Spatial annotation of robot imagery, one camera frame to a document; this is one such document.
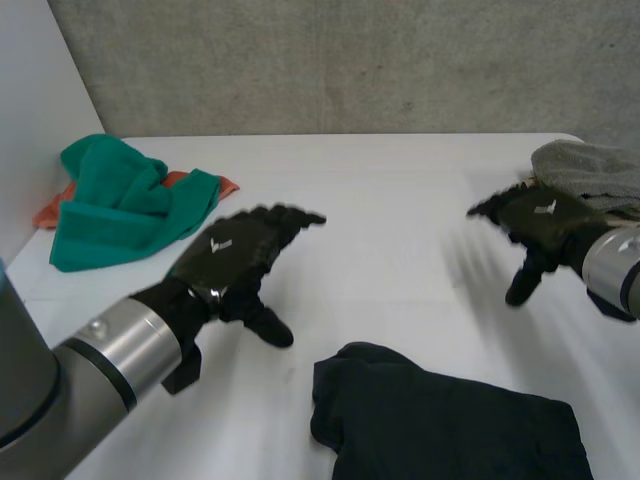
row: black ring band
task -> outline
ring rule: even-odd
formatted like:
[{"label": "black ring band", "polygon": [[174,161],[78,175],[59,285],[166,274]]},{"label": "black ring band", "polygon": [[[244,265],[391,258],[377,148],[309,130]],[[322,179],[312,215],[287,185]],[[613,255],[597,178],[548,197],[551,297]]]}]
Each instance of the black ring band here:
[{"label": "black ring band", "polygon": [[138,399],[136,398],[136,394],[133,392],[131,385],[129,385],[129,382],[127,382],[126,378],[124,378],[122,373],[120,373],[120,370],[114,367],[113,364],[107,360],[104,355],[102,355],[102,353],[88,343],[77,338],[70,338],[64,342],[63,345],[89,360],[105,377],[107,377],[116,391],[120,394],[127,412],[130,412],[135,408],[138,404]]},{"label": "black ring band", "polygon": [[627,276],[624,277],[624,281],[622,282],[622,286],[620,287],[620,305],[624,308],[625,312],[631,313],[629,310],[629,292],[631,291],[631,286],[633,285],[633,281],[640,273],[640,262],[636,263],[629,271],[627,272]]}]

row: table surface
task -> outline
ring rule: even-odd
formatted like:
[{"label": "table surface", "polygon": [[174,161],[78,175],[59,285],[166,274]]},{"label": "table surface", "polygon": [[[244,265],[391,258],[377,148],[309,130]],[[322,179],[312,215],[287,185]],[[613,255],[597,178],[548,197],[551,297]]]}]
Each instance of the table surface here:
[{"label": "table surface", "polygon": [[[520,310],[504,305],[523,252],[465,211],[530,172],[560,134],[132,138],[170,168],[226,175],[241,190],[212,213],[287,202],[327,215],[283,252],[262,289],[291,327],[286,351],[239,324],[201,333],[199,383],[161,388],[71,479],[328,480],[314,443],[313,363],[351,341],[425,369],[571,404],[594,476],[640,478],[640,328],[603,318],[571,272]],[[128,265],[64,274],[37,232],[8,272],[49,344],[156,282],[191,239]]]}]

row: black cloth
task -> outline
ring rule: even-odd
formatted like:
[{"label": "black cloth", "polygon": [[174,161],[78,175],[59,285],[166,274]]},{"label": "black cloth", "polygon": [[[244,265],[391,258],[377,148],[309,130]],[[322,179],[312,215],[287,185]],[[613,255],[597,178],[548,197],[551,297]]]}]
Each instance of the black cloth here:
[{"label": "black cloth", "polygon": [[333,480],[593,479],[563,402],[424,371],[351,343],[315,364],[311,433]]}]

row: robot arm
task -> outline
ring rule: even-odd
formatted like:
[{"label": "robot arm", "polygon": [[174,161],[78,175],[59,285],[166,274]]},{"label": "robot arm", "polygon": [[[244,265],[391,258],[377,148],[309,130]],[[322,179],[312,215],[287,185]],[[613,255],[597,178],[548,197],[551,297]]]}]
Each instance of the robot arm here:
[{"label": "robot arm", "polygon": [[506,294],[522,305],[544,273],[568,266],[600,311],[626,322],[640,318],[640,228],[591,209],[553,188],[517,185],[469,210],[487,217],[527,256]]},{"label": "robot arm", "polygon": [[0,478],[60,479],[162,383],[198,380],[195,340],[209,321],[241,320],[287,347],[293,335],[258,297],[280,251],[321,216],[258,207],[218,220],[165,279],[122,299],[50,351],[9,280],[0,279]]}]

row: gray towel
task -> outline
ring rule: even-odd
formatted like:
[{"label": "gray towel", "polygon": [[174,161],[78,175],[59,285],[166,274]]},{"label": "gray towel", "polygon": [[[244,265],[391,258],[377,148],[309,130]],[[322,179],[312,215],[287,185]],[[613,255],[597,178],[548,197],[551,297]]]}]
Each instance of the gray towel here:
[{"label": "gray towel", "polygon": [[531,162],[540,182],[597,210],[635,210],[640,204],[640,152],[556,140],[533,152]]}]

